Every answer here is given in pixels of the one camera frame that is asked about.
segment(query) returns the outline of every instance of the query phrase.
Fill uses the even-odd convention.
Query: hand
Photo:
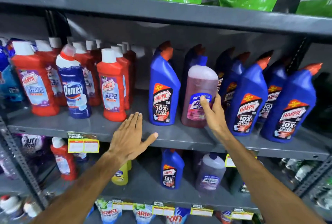
[[[114,132],[109,151],[120,158],[121,164],[135,159],[157,139],[158,133],[155,132],[142,142],[142,122],[142,114],[136,112]]]
[[[220,95],[217,93],[215,96],[212,109],[210,109],[210,105],[205,96],[200,97],[200,103],[204,109],[207,124],[215,137],[219,140],[225,140],[228,138],[231,133],[226,125],[225,113],[222,108],[222,100]]]

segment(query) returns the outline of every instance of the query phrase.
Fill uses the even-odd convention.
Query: bottle
[[[26,201],[23,206],[24,212],[27,213],[27,215],[30,218],[35,218],[38,214],[42,212],[41,208],[36,202],[32,202],[30,200]]]
[[[117,44],[116,46],[111,46],[111,49],[115,50],[117,53],[115,57],[117,58],[117,62],[119,62],[123,66],[122,76],[123,85],[124,85],[124,109],[129,109],[129,97],[132,96],[130,93],[130,82],[129,82],[129,68],[130,61],[124,57],[124,54],[127,53],[127,47],[124,44]]]
[[[13,162],[10,160],[10,157],[4,151],[0,152],[0,166],[5,176],[10,180],[16,180],[18,178],[17,174],[14,171],[15,167]]]
[[[130,82],[130,91],[129,93],[131,96],[129,96],[129,104],[132,104],[133,101],[133,94],[135,89],[135,83],[136,83],[136,53],[131,50],[131,46],[128,42],[122,42],[127,47],[127,53],[123,56],[130,61],[129,65],[129,82]]]
[[[79,163],[85,163],[89,160],[89,156],[85,152],[73,153],[73,156],[75,158],[75,161]]]
[[[166,216],[165,224],[184,224],[189,214],[190,209],[176,207],[173,216]]]
[[[174,124],[179,100],[180,81],[168,60],[173,48],[167,47],[151,63],[149,86],[149,119],[154,125]]]
[[[66,145],[62,138],[52,138],[51,151],[56,158],[56,164],[61,172],[61,178],[68,181],[77,179],[74,156],[68,153],[68,145]]]
[[[18,196],[3,195],[0,200],[0,208],[11,220],[20,218],[23,212],[23,202]]]
[[[311,77],[321,66],[322,63],[309,64],[288,77],[261,129],[263,138],[279,143],[292,139],[316,104]]]
[[[95,60],[92,55],[86,51],[83,42],[73,42],[73,46],[76,48],[74,58],[81,64],[83,70],[89,105],[99,106],[101,104],[101,98],[98,88]]]
[[[116,185],[126,185],[128,183],[128,162],[125,163],[112,177],[112,182]]]
[[[241,75],[225,115],[227,126],[234,136],[251,133],[258,118],[257,114],[268,98],[268,88],[262,71],[270,58],[258,60]]]
[[[63,91],[67,98],[69,115],[75,119],[89,118],[91,108],[81,64],[74,59],[75,48],[64,46],[56,58],[56,65],[61,76]]]
[[[60,80],[57,67],[56,57],[58,54],[54,53],[50,43],[46,40],[36,40],[38,51],[36,52],[47,64],[46,71],[49,81],[51,82],[54,99],[59,106],[67,106],[67,100],[63,92],[62,82]]]
[[[206,66],[208,58],[201,56],[199,60],[197,65],[192,66],[188,71],[187,89],[181,116],[183,125],[195,128],[206,126],[200,97],[205,96],[211,105],[218,85],[217,74]]]
[[[217,153],[205,154],[195,184],[197,191],[213,195],[225,172],[225,161]]]
[[[234,53],[234,50],[235,50],[235,47],[226,49],[218,56],[218,58],[215,62],[214,70],[215,70],[216,74],[218,75],[218,80],[219,80],[217,92],[219,92],[224,75],[230,69],[230,66],[232,64],[232,60],[230,57]]]
[[[205,48],[202,48],[202,44],[198,44],[191,48],[185,56],[185,61],[183,64],[181,87],[180,87],[180,108],[183,109],[183,103],[185,100],[186,89],[187,89],[187,79],[189,69],[197,65],[199,57],[205,54]]]
[[[249,56],[250,52],[238,55],[232,60],[230,70],[223,75],[223,81],[219,88],[219,95],[222,98],[222,107],[224,110],[230,106],[237,83],[241,78],[241,74],[244,72],[243,64]]]
[[[5,51],[6,48],[0,46],[0,96],[11,102],[21,102],[23,90]]]
[[[102,52],[98,49],[97,43],[95,40],[86,40],[86,51],[92,56],[95,63],[102,61]]]
[[[54,100],[46,61],[35,54],[27,41],[13,41],[13,47],[16,54],[12,61],[32,105],[32,113],[37,116],[57,115],[60,107]]]
[[[166,149],[161,161],[161,185],[168,189],[179,189],[185,163],[174,149]]]
[[[111,48],[102,49],[102,62],[97,70],[104,101],[104,117],[110,121],[122,122],[126,119],[123,85],[123,66],[117,62],[116,52]]]
[[[53,53],[55,53],[56,55],[60,54],[63,48],[61,39],[59,37],[48,37],[48,40],[52,47]]]
[[[266,120],[284,86],[287,79],[285,65],[279,62],[273,63],[265,72],[264,79],[268,86],[268,99],[259,112],[258,122],[264,122]]]

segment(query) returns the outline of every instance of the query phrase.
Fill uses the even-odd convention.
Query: person's left arm
[[[142,142],[142,114],[131,114],[114,132],[109,150],[31,223],[83,223],[119,168],[145,151],[157,137],[153,133]]]

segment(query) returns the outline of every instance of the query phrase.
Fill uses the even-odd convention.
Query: price label holder
[[[249,149],[247,149],[247,150],[250,151],[254,155],[255,159],[257,159],[258,151],[249,150]],[[229,154],[226,155],[225,166],[226,167],[236,167]]]
[[[246,212],[243,208],[235,208],[231,213],[231,219],[235,220],[251,220],[254,216],[254,213]]]
[[[175,207],[170,203],[155,201],[152,206],[152,214],[174,216]]]
[[[128,199],[113,199],[112,200],[113,205],[121,205],[122,206],[122,210],[133,210],[133,203],[131,200]]]
[[[210,206],[192,204],[190,214],[211,217],[213,215],[213,209]]]
[[[96,136],[68,132],[68,153],[98,153],[99,140]]]

